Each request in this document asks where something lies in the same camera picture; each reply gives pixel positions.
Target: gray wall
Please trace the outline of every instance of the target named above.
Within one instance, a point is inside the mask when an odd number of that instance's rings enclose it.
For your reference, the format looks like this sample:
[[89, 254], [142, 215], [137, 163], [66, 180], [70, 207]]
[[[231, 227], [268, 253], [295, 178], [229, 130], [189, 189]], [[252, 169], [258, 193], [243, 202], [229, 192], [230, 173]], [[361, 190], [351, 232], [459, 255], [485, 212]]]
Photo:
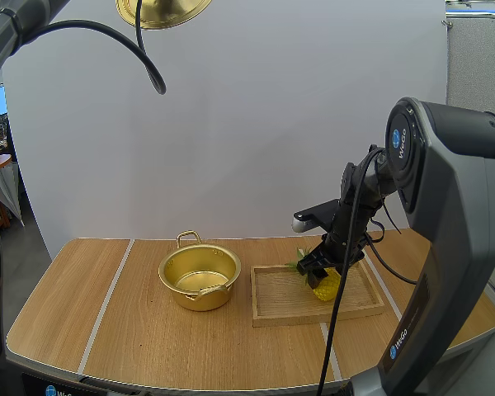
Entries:
[[[495, 20], [451, 21], [448, 103], [495, 113]], [[495, 395], [495, 336], [448, 393], [471, 394]]]
[[[59, 18], [135, 34], [114, 0], [73, 0]], [[144, 32], [164, 97], [95, 32], [21, 48], [3, 71], [7, 107], [50, 255], [76, 237], [293, 234], [292, 214], [339, 196], [347, 162], [384, 142], [400, 97], [446, 101], [443, 18], [443, 0], [214, 0]], [[395, 195], [389, 209], [407, 225]]]

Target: gray floor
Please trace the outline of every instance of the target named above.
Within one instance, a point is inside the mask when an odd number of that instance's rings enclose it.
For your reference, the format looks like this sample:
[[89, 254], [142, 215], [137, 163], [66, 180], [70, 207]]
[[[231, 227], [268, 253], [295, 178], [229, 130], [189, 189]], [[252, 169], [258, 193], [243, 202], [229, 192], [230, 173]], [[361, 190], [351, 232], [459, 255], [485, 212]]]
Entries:
[[0, 231], [3, 254], [3, 323], [7, 334], [51, 259], [26, 194], [21, 196], [25, 227], [17, 219]]

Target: wego logo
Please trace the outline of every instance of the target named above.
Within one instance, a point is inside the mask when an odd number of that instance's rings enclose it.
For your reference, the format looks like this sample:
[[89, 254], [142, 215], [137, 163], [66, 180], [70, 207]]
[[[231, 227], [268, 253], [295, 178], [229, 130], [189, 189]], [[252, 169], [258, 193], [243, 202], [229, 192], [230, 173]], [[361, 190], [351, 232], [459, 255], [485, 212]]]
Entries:
[[390, 358], [394, 359], [397, 355], [398, 349], [402, 346], [403, 340], [407, 336], [407, 329], [404, 329], [402, 333], [399, 335], [399, 339], [396, 341], [394, 345], [390, 347]]
[[407, 138], [407, 131], [403, 130], [402, 136], [401, 136], [401, 144], [399, 145], [399, 157], [403, 158], [403, 155], [405, 154], [405, 139]]
[[72, 394], [59, 392], [53, 385], [50, 385], [46, 388], [46, 396], [72, 396]]

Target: pineapple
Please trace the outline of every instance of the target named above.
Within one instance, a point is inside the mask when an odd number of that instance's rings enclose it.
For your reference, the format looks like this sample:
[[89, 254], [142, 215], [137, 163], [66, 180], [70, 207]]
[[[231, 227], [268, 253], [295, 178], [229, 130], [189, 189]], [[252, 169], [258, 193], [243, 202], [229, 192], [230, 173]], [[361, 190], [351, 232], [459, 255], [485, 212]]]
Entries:
[[341, 280], [341, 275], [337, 273], [333, 268], [324, 269], [328, 276], [321, 280], [319, 286], [312, 289], [313, 293], [317, 295], [317, 298], [322, 301], [330, 301], [336, 298], [337, 291], [339, 290], [339, 282]]
[[[309, 249], [303, 250], [297, 248], [297, 257], [299, 258], [299, 260], [309, 253]], [[288, 266], [296, 268], [297, 262], [289, 262]], [[323, 278], [319, 283], [319, 286], [317, 286], [315, 289], [312, 289], [312, 291], [318, 299], [322, 301], [330, 301], [331, 299], [336, 298], [337, 291], [339, 290], [341, 276], [333, 268], [325, 268], [325, 271], [327, 272], [328, 276]]]

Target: gold pot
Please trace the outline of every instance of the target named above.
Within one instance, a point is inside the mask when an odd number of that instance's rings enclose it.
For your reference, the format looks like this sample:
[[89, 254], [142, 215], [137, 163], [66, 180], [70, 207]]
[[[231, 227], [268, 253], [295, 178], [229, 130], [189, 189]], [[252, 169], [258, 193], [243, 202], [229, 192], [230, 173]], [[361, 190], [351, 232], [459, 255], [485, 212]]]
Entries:
[[[194, 235], [196, 243], [180, 247], [180, 240]], [[209, 311], [228, 302], [240, 274], [240, 259], [225, 247], [202, 243], [196, 231], [176, 239], [177, 249], [159, 265], [159, 278], [183, 308]]]

